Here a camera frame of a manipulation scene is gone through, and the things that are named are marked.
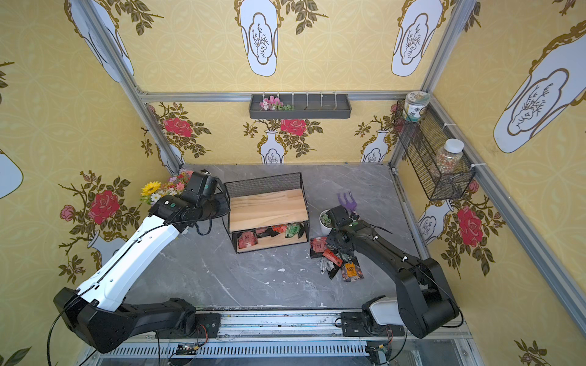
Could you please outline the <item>green tea bag shelf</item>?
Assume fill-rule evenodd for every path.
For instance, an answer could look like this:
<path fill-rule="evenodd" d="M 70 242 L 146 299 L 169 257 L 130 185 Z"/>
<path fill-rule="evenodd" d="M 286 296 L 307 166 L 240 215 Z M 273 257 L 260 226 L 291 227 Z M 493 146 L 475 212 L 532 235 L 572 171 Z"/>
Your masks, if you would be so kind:
<path fill-rule="evenodd" d="M 303 225 L 303 223 L 289 224 L 285 231 L 285 238 L 291 239 L 297 237 L 298 239 L 301 239 L 302 236 L 304 236 L 304 234 L 305 226 Z"/>

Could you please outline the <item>black red tea bag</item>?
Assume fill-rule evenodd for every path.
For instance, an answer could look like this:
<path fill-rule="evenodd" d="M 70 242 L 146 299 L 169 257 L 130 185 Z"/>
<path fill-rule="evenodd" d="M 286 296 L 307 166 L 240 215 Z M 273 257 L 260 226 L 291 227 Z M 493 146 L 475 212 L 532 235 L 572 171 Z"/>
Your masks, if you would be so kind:
<path fill-rule="evenodd" d="M 331 251 L 330 249 L 326 249 L 323 252 L 323 257 L 325 257 L 326 259 L 328 259 L 330 262 L 332 262 L 334 265 L 336 265 L 338 268 L 340 268 L 343 265 L 343 260 L 338 257 L 333 251 Z"/>

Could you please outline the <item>orange label tea bag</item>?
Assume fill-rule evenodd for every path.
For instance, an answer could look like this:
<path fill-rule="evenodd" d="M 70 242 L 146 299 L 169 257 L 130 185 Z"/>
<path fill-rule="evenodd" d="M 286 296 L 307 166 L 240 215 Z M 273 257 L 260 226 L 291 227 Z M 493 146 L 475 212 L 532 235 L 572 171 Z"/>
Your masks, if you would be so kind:
<path fill-rule="evenodd" d="M 349 262 L 345 262 L 342 267 L 342 279 L 346 283 L 356 282 L 364 279 L 364 274 L 360 268 L 360 263 L 357 258 L 353 258 Z"/>

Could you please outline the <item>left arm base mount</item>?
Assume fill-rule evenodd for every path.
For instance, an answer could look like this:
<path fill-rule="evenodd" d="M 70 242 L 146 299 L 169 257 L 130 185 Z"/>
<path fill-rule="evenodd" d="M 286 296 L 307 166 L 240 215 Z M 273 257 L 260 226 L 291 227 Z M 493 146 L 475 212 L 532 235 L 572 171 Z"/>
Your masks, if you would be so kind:
<path fill-rule="evenodd" d="M 215 339 L 221 325 L 221 314 L 192 314 L 179 328 L 156 331 L 161 339 Z"/>

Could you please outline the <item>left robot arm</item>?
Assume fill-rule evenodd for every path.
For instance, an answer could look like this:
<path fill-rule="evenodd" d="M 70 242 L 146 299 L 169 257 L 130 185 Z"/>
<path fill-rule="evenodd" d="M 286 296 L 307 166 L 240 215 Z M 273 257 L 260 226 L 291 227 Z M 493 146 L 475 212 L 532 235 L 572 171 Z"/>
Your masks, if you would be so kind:
<path fill-rule="evenodd" d="M 148 332 L 195 335 L 196 310 L 186 300 L 132 305 L 132 285 L 180 233 L 211 223 L 230 211 L 230 198 L 219 178 L 194 172 L 180 195 L 165 195 L 149 209 L 135 234 L 105 265 L 78 288 L 63 288 L 53 299 L 67 329 L 98 352 L 111 352 L 127 339 Z"/>

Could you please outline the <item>black wire two-tier shelf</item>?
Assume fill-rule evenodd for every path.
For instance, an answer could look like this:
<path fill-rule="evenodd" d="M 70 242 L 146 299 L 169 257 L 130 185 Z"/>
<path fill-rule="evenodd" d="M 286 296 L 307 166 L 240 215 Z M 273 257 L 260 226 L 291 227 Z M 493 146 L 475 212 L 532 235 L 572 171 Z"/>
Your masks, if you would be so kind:
<path fill-rule="evenodd" d="M 230 197 L 230 213 L 226 229 L 238 254 L 306 243 L 310 221 L 303 176 L 300 172 L 232 181 L 225 184 Z M 272 227 L 303 223 L 305 234 L 286 239 Z M 238 236 L 253 231 L 258 244 L 238 251 Z"/>

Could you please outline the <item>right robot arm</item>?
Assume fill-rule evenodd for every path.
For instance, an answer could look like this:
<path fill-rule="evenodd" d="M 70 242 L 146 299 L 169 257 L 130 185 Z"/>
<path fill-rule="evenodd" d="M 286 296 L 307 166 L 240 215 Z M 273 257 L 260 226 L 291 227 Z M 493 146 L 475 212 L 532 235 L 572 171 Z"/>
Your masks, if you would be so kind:
<path fill-rule="evenodd" d="M 338 253 L 358 252 L 395 282 L 396 306 L 400 324 L 422 339 L 457 317 L 463 317 L 440 264 L 419 259 L 392 245 L 372 224 L 337 206 L 326 212 L 333 225 L 327 242 Z"/>

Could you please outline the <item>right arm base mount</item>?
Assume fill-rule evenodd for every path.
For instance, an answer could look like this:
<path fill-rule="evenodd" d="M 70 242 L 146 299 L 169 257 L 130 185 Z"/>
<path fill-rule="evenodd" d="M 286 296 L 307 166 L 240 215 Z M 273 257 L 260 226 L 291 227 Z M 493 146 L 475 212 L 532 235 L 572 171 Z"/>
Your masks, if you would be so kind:
<path fill-rule="evenodd" d="M 406 335 L 403 326 L 379 325 L 363 312 L 342 312 L 334 321 L 334 326 L 342 329 L 344 337 L 402 337 Z"/>

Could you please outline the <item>red tea bag shelf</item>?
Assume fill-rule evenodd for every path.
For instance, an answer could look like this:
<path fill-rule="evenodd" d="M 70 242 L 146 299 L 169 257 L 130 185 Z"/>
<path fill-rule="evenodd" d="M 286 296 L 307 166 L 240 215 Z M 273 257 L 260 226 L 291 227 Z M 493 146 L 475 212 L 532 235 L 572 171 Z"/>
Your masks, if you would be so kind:
<path fill-rule="evenodd" d="M 255 232 L 247 231 L 243 232 L 238 236 L 237 248 L 238 251 L 244 251 L 248 248 L 252 248 L 258 244 L 258 238 Z"/>

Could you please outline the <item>silver black tea bag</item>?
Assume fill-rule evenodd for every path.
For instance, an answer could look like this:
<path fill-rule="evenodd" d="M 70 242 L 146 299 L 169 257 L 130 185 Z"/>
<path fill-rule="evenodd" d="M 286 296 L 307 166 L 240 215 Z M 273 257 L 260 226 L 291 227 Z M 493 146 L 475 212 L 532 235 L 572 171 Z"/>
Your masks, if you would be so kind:
<path fill-rule="evenodd" d="M 322 275 L 327 274 L 330 280 L 336 277 L 339 270 L 340 268 L 335 263 L 331 262 L 331 260 L 326 258 L 320 260 L 320 273 Z"/>

